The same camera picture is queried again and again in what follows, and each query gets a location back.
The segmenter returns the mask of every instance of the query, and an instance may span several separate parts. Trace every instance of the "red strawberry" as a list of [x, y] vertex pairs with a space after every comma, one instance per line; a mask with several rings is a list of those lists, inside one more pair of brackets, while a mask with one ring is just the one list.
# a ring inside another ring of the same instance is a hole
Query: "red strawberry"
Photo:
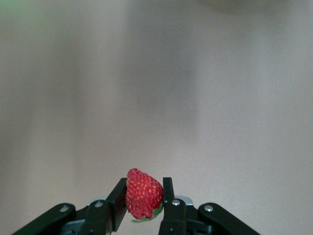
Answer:
[[141, 222], [155, 218], [163, 208], [163, 187], [147, 173], [136, 168], [127, 174], [126, 206]]

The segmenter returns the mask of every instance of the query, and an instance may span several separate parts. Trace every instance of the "bolt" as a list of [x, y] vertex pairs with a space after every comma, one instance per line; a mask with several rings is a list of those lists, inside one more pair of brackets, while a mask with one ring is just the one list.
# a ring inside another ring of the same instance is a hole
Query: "bolt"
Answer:
[[67, 205], [64, 205], [61, 209], [60, 212], [66, 212], [69, 209]]
[[213, 211], [213, 207], [211, 205], [205, 205], [204, 206], [204, 209], [207, 211], [207, 212], [212, 212]]
[[173, 204], [174, 206], [179, 206], [179, 205], [180, 205], [180, 201], [177, 200], [177, 199], [174, 199], [174, 200], [172, 201], [172, 204]]
[[103, 203], [98, 201], [96, 204], [94, 204], [95, 207], [102, 207], [103, 206]]

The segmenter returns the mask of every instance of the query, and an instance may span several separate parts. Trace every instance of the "green calyx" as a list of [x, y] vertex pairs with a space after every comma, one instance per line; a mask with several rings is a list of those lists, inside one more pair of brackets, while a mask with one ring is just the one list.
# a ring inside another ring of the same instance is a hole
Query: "green calyx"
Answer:
[[160, 204], [159, 208], [153, 209], [152, 218], [146, 218], [143, 216], [141, 219], [132, 220], [132, 222], [133, 223], [141, 223], [141, 222], [153, 220], [154, 218], [156, 218], [158, 216], [158, 214], [160, 214], [162, 212], [162, 210], [163, 210], [163, 202]]

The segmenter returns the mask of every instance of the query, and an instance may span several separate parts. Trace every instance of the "table surface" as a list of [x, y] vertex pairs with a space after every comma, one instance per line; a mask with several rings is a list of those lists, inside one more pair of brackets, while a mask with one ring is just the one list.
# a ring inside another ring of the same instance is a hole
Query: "table surface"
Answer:
[[260, 234], [312, 234], [312, 0], [0, 5], [1, 234], [133, 167]]

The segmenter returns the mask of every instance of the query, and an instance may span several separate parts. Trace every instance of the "gray background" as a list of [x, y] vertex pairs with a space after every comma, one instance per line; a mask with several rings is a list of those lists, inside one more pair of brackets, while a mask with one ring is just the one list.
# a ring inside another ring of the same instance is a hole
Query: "gray background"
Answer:
[[[137, 167], [311, 235], [313, 1], [0, 3], [0, 233]], [[154, 222], [116, 234], [158, 234]]]

